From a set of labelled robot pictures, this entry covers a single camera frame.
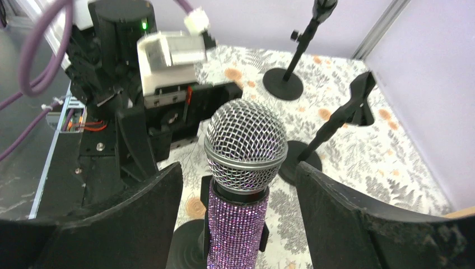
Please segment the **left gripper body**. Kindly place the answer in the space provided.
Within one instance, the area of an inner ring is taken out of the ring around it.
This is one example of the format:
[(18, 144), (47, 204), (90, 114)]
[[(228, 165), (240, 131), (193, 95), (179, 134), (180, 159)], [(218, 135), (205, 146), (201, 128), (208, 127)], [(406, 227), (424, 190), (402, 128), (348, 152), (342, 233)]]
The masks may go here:
[(242, 96), (243, 90), (235, 82), (170, 86), (145, 96), (147, 132), (156, 161), (166, 160), (171, 149), (193, 140), (202, 121)]

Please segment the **black mic stand front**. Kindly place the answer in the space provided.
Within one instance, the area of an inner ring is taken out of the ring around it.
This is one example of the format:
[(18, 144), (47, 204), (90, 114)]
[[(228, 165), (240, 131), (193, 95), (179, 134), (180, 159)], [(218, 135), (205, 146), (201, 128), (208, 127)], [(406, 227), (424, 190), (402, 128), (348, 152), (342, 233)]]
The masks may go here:
[(310, 42), (313, 40), (318, 27), (333, 13), (337, 4), (337, 0), (314, 1), (313, 17), (306, 29), (302, 33), (295, 30), (291, 34), (291, 39), (297, 42), (298, 45), (288, 67), (286, 69), (269, 69), (263, 76), (262, 82), (264, 88), (271, 95), (286, 101), (293, 101), (300, 98), (304, 86), (302, 80), (294, 73), (294, 70), (302, 55), (306, 52)]

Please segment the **black mic stand back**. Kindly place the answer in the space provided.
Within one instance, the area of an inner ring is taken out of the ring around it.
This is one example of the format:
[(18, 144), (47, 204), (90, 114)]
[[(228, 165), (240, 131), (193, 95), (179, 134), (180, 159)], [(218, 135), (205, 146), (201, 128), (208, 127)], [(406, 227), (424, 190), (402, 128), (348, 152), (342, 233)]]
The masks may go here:
[(201, 180), (203, 219), (188, 221), (173, 233), (167, 268), (255, 268), (267, 246), (265, 216), (269, 189), (231, 193), (212, 176)]

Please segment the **black mic stand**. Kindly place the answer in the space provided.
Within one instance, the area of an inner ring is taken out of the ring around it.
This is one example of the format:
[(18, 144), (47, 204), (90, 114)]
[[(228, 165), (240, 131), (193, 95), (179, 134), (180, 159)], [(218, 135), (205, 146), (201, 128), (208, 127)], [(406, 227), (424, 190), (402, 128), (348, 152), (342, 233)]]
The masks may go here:
[(201, 180), (203, 219), (188, 221), (173, 233), (167, 268), (255, 268), (267, 246), (265, 216), (269, 189), (231, 193), (212, 176)]
[(350, 83), (351, 97), (348, 102), (340, 106), (317, 131), (314, 139), (309, 143), (288, 141), (286, 160), (281, 165), (278, 175), (289, 185), (295, 185), (297, 165), (304, 161), (311, 166), (322, 170), (322, 161), (316, 153), (317, 148), (327, 142), (344, 124), (354, 126), (370, 126), (375, 119), (368, 103), (368, 97), (376, 82), (371, 71), (358, 75)]
[(306, 29), (302, 33), (295, 30), (291, 34), (291, 39), (297, 42), (298, 45), (288, 67), (286, 69), (269, 69), (263, 76), (262, 82), (264, 88), (271, 95), (286, 101), (293, 101), (300, 98), (304, 86), (302, 80), (294, 73), (294, 70), (302, 55), (306, 52), (310, 42), (313, 40), (318, 27), (333, 13), (337, 4), (337, 0), (314, 1), (313, 17)]

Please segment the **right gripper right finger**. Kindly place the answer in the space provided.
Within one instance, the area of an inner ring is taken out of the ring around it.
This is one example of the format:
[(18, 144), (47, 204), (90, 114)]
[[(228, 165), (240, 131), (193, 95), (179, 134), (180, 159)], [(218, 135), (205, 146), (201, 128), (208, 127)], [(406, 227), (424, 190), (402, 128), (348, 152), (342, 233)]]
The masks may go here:
[(474, 217), (396, 207), (301, 162), (295, 186), (314, 268), (473, 268)]

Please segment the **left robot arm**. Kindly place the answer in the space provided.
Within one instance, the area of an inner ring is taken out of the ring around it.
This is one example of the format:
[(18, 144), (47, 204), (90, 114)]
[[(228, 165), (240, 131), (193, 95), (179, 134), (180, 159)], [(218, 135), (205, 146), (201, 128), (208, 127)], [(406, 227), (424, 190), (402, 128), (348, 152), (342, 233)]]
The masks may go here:
[(72, 27), (67, 54), (71, 93), (85, 106), (81, 154), (115, 157), (122, 179), (158, 172), (173, 147), (194, 140), (202, 121), (242, 97), (234, 82), (200, 84), (195, 67), (216, 47), (205, 12), (180, 2), (186, 31), (158, 31), (149, 1), (93, 1), (92, 26)]

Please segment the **purple glitter microphone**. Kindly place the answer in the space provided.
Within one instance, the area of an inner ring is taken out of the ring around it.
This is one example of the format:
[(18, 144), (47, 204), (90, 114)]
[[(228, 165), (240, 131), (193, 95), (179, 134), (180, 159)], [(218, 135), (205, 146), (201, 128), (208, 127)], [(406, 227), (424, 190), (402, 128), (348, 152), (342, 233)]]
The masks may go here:
[(288, 152), (286, 128), (269, 107), (245, 99), (218, 108), (204, 151), (211, 170), (208, 268), (254, 268), (267, 246), (269, 186)]

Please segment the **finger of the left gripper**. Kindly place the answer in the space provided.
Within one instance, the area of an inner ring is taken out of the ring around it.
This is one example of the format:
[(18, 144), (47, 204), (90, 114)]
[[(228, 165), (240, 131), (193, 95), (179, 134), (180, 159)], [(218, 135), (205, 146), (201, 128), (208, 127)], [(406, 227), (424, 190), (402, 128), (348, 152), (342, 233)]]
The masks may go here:
[(116, 111), (115, 157), (118, 173), (125, 182), (142, 182), (158, 172), (142, 108)]

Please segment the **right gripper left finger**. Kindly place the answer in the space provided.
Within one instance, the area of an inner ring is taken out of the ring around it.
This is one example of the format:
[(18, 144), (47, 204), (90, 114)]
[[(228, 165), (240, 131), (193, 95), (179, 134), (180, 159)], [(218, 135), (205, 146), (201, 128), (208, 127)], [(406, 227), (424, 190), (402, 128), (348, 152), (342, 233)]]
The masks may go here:
[(55, 219), (1, 221), (2, 268), (165, 268), (183, 191), (173, 163)]

